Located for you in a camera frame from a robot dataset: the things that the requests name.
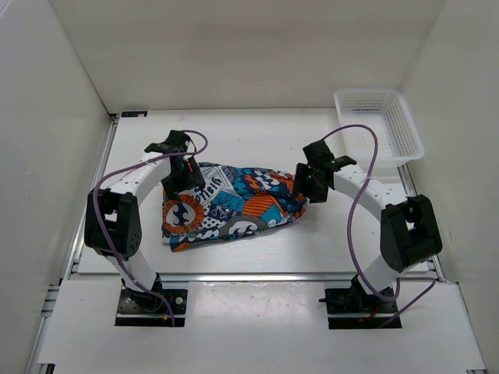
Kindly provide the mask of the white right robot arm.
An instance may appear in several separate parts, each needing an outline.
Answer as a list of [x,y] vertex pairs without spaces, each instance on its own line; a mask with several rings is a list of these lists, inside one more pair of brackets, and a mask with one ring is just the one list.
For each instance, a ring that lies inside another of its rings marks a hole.
[[367,312],[393,302],[391,285],[419,263],[440,253],[443,244],[431,201],[405,196],[373,180],[348,156],[335,157],[323,140],[305,146],[306,163],[296,166],[294,194],[324,203],[334,190],[352,198],[380,224],[380,254],[367,267],[358,263],[349,289],[324,298],[339,313]]

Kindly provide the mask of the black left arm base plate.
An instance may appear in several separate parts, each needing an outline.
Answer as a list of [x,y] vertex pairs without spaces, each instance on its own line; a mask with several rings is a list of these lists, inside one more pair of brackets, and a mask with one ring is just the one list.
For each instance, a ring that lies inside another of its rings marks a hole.
[[188,290],[186,288],[164,288],[163,298],[172,310],[173,319],[164,302],[152,295],[142,295],[125,287],[120,290],[115,314],[116,326],[139,327],[184,327]]

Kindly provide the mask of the colourful patterned shorts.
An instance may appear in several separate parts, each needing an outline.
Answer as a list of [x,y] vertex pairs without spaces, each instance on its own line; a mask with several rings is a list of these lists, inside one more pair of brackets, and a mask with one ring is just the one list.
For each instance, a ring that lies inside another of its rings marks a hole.
[[239,240],[292,224],[308,199],[293,196],[295,176],[268,168],[202,163],[206,185],[163,195],[161,239],[172,252],[210,242]]

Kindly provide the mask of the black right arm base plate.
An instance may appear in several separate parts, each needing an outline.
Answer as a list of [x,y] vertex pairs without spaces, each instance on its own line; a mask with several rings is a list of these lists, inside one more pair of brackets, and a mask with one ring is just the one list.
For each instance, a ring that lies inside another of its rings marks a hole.
[[375,295],[353,294],[350,288],[326,288],[318,300],[326,305],[330,330],[401,329],[396,302],[386,302]]

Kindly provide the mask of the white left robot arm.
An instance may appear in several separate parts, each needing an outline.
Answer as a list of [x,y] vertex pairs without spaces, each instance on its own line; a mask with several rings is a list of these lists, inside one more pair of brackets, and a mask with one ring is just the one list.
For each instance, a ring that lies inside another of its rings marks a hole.
[[85,246],[116,268],[130,298],[147,312],[173,313],[159,274],[140,250],[140,205],[157,185],[174,202],[181,192],[205,185],[194,135],[194,130],[172,130],[166,140],[148,145],[137,164],[103,176],[87,197]]

